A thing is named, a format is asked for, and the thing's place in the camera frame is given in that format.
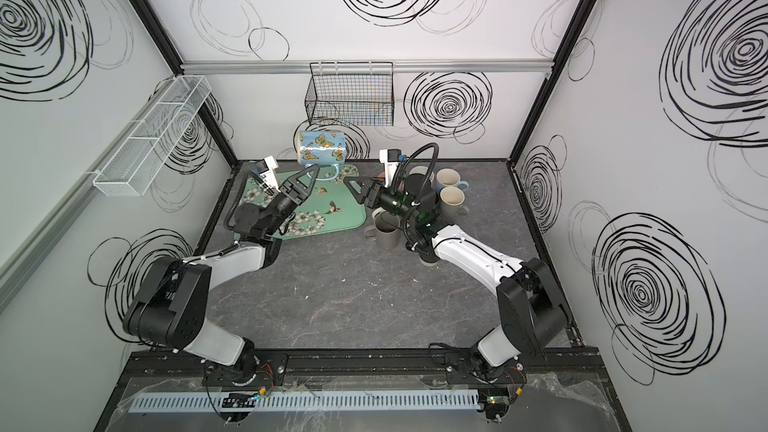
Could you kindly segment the grey mug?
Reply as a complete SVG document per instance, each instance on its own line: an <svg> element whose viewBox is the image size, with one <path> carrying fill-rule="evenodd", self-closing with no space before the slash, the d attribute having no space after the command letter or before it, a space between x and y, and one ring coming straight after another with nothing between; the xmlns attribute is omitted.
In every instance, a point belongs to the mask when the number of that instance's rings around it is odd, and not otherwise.
<svg viewBox="0 0 768 432"><path fill-rule="evenodd" d="M377 215L373 225L364 231L364 237L374 239L377 247L384 251L394 250L399 244L400 236L400 219L388 213Z"/></svg>

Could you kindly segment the blue butterfly mug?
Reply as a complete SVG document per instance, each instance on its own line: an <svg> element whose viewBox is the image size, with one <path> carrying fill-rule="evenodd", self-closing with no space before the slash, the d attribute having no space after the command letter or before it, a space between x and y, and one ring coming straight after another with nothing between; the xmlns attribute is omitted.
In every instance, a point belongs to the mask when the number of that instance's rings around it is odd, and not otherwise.
<svg viewBox="0 0 768 432"><path fill-rule="evenodd" d="M301 131L295 139L302 165L341 165L347 159L346 136L339 131Z"/></svg>

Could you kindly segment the light blue mug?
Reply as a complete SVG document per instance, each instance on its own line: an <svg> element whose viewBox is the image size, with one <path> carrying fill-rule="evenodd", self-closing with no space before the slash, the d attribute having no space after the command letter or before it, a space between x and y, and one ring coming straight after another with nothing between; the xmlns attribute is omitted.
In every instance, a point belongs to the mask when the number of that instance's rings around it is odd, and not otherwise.
<svg viewBox="0 0 768 432"><path fill-rule="evenodd" d="M461 175L454 169L443 168L435 174L434 189L440 193L446 187L457 187L463 192L469 190L470 185L461 178Z"/></svg>

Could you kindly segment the black mug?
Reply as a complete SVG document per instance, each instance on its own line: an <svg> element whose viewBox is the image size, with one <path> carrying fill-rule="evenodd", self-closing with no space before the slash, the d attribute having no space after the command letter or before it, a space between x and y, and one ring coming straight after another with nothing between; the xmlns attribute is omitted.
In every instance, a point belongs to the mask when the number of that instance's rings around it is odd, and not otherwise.
<svg viewBox="0 0 768 432"><path fill-rule="evenodd" d="M421 197L432 190L431 179L421 173L410 174L404 180L404 190L413 197Z"/></svg>

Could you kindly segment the beige mug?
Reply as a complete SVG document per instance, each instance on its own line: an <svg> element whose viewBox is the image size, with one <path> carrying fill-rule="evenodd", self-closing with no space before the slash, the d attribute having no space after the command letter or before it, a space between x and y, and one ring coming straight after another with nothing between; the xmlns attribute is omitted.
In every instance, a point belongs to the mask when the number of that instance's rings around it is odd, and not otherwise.
<svg viewBox="0 0 768 432"><path fill-rule="evenodd" d="M434 175L434 172L431 171L427 166L416 166L408 172L408 176L411 175L424 175L431 178Z"/></svg>

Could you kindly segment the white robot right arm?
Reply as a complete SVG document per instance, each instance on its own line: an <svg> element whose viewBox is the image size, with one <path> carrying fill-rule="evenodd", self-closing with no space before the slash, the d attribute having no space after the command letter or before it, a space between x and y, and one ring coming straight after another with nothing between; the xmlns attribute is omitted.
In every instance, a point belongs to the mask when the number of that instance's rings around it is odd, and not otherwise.
<svg viewBox="0 0 768 432"><path fill-rule="evenodd" d="M344 185L358 203L398 217L407 247L423 263L452 263L493 293L500 323L466 353L469 369L482 379L501 374L515 358L543 358L571 325L563 290L542 260L523 261L471 237L445 217L433 193L417 198L379 177L348 176Z"/></svg>

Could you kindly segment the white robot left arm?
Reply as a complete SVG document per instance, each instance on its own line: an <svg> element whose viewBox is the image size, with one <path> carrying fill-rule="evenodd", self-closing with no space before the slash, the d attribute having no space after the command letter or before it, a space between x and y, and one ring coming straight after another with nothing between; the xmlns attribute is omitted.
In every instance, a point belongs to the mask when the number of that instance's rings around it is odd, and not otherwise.
<svg viewBox="0 0 768 432"><path fill-rule="evenodd" d="M319 173L320 167L311 165L289 176L265 207L236 206L227 216L240 236L232 245L211 255L156 259L125 314L124 332L215 363L235 385L250 384L260 368L255 346L207 318L209 292L276 261L282 240L274 234L312 195Z"/></svg>

